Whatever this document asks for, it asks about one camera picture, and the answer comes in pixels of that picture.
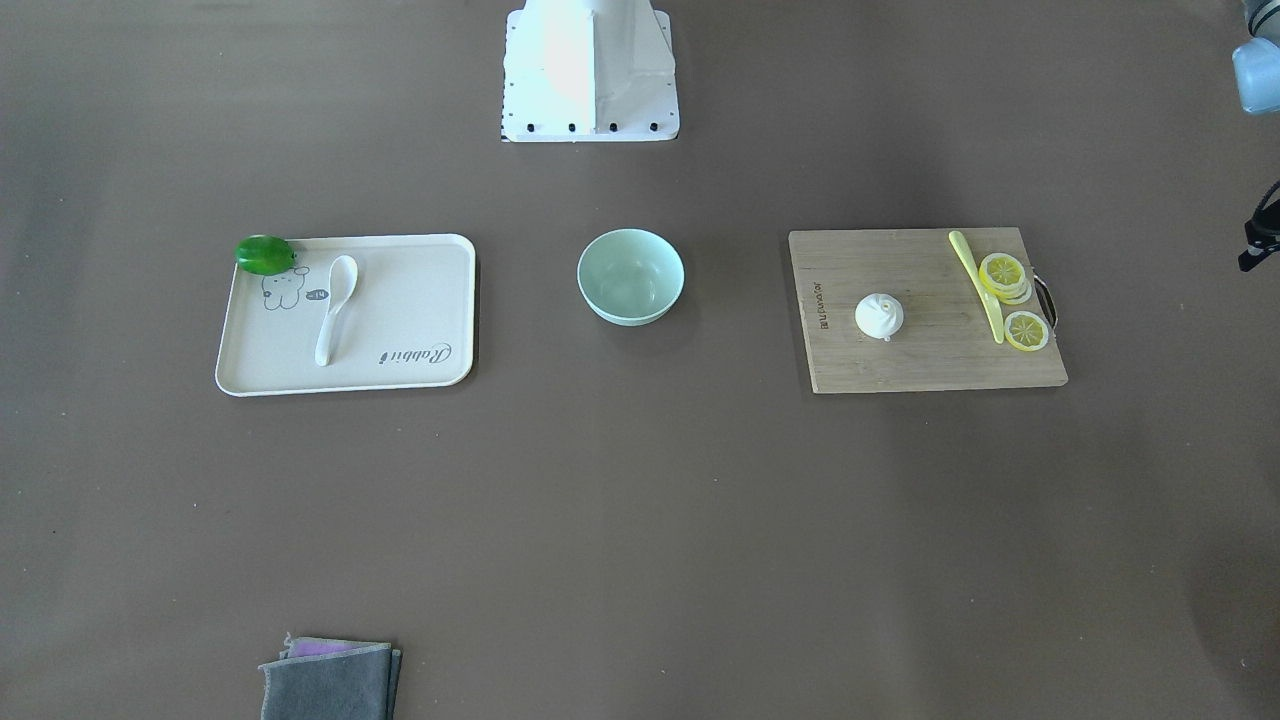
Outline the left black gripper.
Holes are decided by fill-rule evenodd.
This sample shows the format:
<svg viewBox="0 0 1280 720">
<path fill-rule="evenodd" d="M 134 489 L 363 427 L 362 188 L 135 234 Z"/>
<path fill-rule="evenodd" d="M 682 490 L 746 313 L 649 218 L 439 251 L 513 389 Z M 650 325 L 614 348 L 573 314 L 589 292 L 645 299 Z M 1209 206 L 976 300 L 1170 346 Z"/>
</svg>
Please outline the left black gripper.
<svg viewBox="0 0 1280 720">
<path fill-rule="evenodd" d="M 1263 193 L 1244 224 L 1245 251 L 1238 256 L 1240 272 L 1251 272 L 1279 251 L 1279 182 Z"/>
</svg>

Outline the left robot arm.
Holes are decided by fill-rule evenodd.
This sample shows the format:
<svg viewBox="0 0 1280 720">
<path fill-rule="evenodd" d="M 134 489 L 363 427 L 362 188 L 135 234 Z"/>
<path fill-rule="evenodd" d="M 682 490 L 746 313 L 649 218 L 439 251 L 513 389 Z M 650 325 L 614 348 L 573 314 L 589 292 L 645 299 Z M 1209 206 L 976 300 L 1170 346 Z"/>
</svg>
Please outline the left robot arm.
<svg viewBox="0 0 1280 720">
<path fill-rule="evenodd" d="M 1251 115 L 1279 111 L 1279 3 L 1244 1 L 1251 40 L 1231 55 L 1242 109 Z M 1274 182 L 1245 220 L 1242 272 L 1251 272 L 1279 251 L 1279 183 Z"/>
</svg>

